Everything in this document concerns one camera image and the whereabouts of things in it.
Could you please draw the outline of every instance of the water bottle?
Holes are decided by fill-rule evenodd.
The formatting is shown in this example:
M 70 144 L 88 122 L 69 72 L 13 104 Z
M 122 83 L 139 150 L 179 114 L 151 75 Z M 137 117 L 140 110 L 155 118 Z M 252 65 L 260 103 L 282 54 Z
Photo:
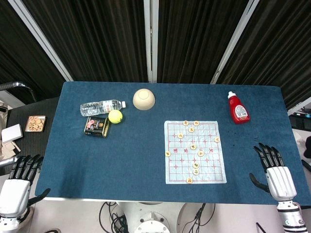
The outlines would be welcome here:
M 111 110 L 125 108 L 125 101 L 104 100 L 100 102 L 83 103 L 80 105 L 81 115 L 84 117 L 109 113 Z

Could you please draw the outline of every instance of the robotic hand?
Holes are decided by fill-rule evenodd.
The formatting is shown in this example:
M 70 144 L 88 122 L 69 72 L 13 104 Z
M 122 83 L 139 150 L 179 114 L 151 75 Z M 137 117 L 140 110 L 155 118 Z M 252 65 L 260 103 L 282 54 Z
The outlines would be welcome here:
M 282 156 L 274 147 L 265 146 L 259 143 L 254 147 L 258 153 L 263 170 L 266 174 L 268 185 L 260 183 L 252 173 L 249 177 L 253 184 L 270 193 L 278 201 L 277 211 L 281 217 L 285 232 L 307 233 L 308 230 L 302 219 L 300 209 L 293 203 L 293 198 L 297 195 L 291 173 L 284 165 Z
M 0 194 L 0 232 L 15 233 L 19 224 L 29 214 L 29 207 L 47 196 L 46 189 L 38 197 L 29 199 L 37 169 L 41 166 L 43 157 L 22 156 L 18 158 L 10 172 L 9 179 L 4 182 Z

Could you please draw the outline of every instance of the tin can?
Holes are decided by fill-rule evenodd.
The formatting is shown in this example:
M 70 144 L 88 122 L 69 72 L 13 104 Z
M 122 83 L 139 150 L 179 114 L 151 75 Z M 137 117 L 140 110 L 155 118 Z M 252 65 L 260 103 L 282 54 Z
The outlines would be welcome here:
M 106 137 L 109 128 L 109 119 L 89 116 L 86 121 L 84 133 L 90 136 Z

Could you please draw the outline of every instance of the white bowl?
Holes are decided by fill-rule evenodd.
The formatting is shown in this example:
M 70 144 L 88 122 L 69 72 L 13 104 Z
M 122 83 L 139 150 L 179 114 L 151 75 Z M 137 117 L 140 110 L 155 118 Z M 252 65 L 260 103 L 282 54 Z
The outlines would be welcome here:
M 149 110 L 155 102 L 154 94 L 148 89 L 139 89 L 133 96 L 133 104 L 139 110 Z

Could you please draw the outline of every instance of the blue tablecloth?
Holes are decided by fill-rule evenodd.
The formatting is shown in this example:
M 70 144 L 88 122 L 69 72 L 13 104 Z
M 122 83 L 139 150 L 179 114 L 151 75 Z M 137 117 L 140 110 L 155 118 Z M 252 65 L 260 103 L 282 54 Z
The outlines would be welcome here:
M 133 106 L 140 88 L 155 95 L 148 111 Z M 236 125 L 229 114 L 228 91 L 237 93 L 251 121 Z M 124 100 L 123 121 L 107 138 L 86 136 L 80 104 Z M 165 184 L 164 122 L 216 120 L 222 141 L 226 184 Z M 256 188 L 249 172 L 266 183 L 253 146 L 281 152 L 297 189 L 295 201 L 311 197 L 281 91 L 274 86 L 67 82 L 63 86 L 36 194 L 105 200 L 275 204 Z

